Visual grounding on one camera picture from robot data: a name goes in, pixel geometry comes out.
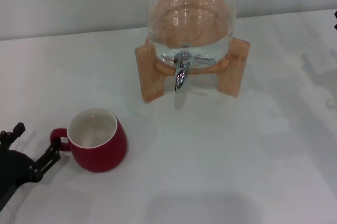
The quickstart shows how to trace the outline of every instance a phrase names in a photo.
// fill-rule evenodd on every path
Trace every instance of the white table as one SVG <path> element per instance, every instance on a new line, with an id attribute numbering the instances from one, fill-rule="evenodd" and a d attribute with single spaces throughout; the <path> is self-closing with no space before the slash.
<path id="1" fill-rule="evenodd" d="M 62 154 L 0 223 L 336 224 L 333 14 L 238 19 L 235 36 L 252 47 L 237 99 L 210 75 L 192 77 L 186 97 L 169 79 L 145 104 L 134 56 L 145 28 L 0 42 L 0 130 L 27 128 L 12 149 L 39 157 L 88 106 L 113 110 L 130 141 L 105 174 Z"/>

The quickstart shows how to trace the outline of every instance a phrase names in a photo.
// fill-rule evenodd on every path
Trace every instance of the wood leg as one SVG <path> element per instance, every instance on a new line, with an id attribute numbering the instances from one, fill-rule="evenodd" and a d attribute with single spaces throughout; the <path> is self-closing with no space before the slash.
<path id="1" fill-rule="evenodd" d="M 228 67 L 217 74 L 217 89 L 233 97 L 239 95 L 250 43 L 234 38 L 228 52 Z"/>
<path id="2" fill-rule="evenodd" d="M 151 43 L 146 43 L 135 50 L 143 100 L 149 103 L 164 95 L 165 76 L 154 68 L 156 50 Z"/>

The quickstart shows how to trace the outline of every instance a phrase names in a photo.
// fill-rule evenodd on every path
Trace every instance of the wooden stand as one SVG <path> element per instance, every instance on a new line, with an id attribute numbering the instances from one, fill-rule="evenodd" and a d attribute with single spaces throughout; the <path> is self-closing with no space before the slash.
<path id="1" fill-rule="evenodd" d="M 191 69 L 190 74 L 217 73 L 217 89 L 237 97 L 249 48 L 250 43 L 234 38 L 228 55 L 222 61 L 209 68 Z M 155 47 L 148 40 L 143 46 L 138 47 L 135 53 L 143 100 L 148 103 L 164 95 L 165 77 L 173 76 L 175 69 L 157 59 Z"/>

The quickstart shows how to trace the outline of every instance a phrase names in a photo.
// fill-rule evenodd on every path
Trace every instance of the red mug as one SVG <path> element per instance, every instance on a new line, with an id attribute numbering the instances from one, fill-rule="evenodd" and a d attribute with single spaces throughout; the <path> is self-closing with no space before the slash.
<path id="1" fill-rule="evenodd" d="M 88 108 L 70 121 L 68 128 L 54 129 L 51 142 L 67 137 L 60 151 L 71 151 L 77 163 L 91 172 L 106 172 L 124 159 L 127 138 L 113 112 L 105 108 Z"/>

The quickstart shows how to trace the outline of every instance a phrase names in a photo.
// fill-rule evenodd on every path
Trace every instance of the metal spigot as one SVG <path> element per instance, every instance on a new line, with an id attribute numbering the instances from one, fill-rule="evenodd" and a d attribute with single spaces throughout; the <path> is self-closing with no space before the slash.
<path id="1" fill-rule="evenodd" d="M 179 52 L 174 56 L 173 60 L 175 66 L 174 73 L 174 90 L 179 91 L 186 82 L 191 66 L 195 63 L 215 65 L 214 59 L 193 57 L 189 52 Z"/>

